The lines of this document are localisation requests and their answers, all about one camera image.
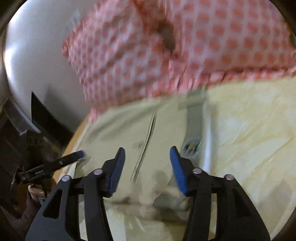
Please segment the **wooden table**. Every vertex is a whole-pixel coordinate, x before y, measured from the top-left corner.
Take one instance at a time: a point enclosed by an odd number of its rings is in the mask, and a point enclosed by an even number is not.
[[[72,150],[76,144],[76,142],[78,141],[79,137],[81,136],[85,126],[87,125],[88,123],[88,118],[89,116],[87,116],[81,123],[80,125],[78,126],[78,128],[76,129],[74,135],[72,136],[66,150],[64,151],[63,153],[63,156],[66,156],[66,155],[69,155],[72,153]],[[62,173],[62,168],[57,170],[54,175],[53,175],[53,179],[54,179],[54,183],[53,183],[53,187],[56,185],[56,183],[59,181],[59,177]]]

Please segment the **pink polka dot cloth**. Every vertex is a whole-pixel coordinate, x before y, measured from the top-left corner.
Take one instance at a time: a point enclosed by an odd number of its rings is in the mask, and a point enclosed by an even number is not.
[[[157,32],[164,23],[173,26],[172,53]],[[100,0],[62,51],[95,120],[109,107],[199,85],[294,76],[290,34],[269,0]]]
[[[170,52],[157,33],[144,31],[130,0],[103,1],[63,43],[96,118],[111,106],[159,96],[170,88]]]
[[[294,72],[290,29],[268,0],[159,0],[174,26],[170,71],[181,81],[275,78]]]

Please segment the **metal rivet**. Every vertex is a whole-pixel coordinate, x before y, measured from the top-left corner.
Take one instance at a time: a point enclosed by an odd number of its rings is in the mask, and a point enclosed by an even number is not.
[[[225,178],[229,181],[232,181],[234,179],[234,176],[232,176],[231,174],[227,174],[225,175]]]
[[[95,175],[101,175],[103,173],[103,170],[102,169],[96,169],[94,170],[94,174]]]
[[[202,170],[200,168],[193,168],[192,172],[194,174],[201,174],[202,173]]]
[[[69,181],[70,179],[71,179],[71,177],[70,177],[69,175],[65,175],[65,176],[62,177],[62,181],[63,181],[63,182],[67,182],[67,181]]]

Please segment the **beige cloth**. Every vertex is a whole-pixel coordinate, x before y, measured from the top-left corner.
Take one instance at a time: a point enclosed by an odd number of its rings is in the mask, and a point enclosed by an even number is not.
[[[175,145],[182,156],[198,165],[204,100],[203,94],[193,92],[110,109],[85,137],[81,149],[89,158],[77,166],[75,177],[102,167],[123,147],[126,161],[121,178],[105,205],[112,203],[112,207],[149,219],[186,220],[189,199],[173,178],[169,151]],[[192,152],[186,151],[188,146],[193,146]]]
[[[210,89],[208,96],[213,124],[211,174],[235,176],[273,239],[296,206],[296,78],[229,83]],[[73,151],[79,150],[79,143]],[[73,165],[68,173],[74,170]],[[79,205],[83,210],[84,203]],[[215,235],[215,200],[212,208],[210,238]],[[116,241],[181,240],[185,230],[179,223],[143,220],[112,207],[107,217]],[[82,212],[80,232],[87,240]]]

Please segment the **human hand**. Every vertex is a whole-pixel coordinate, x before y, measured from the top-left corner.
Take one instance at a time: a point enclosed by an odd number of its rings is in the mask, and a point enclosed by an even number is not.
[[[34,201],[39,202],[39,197],[44,197],[45,193],[42,189],[35,187],[33,184],[28,186],[28,191]]]

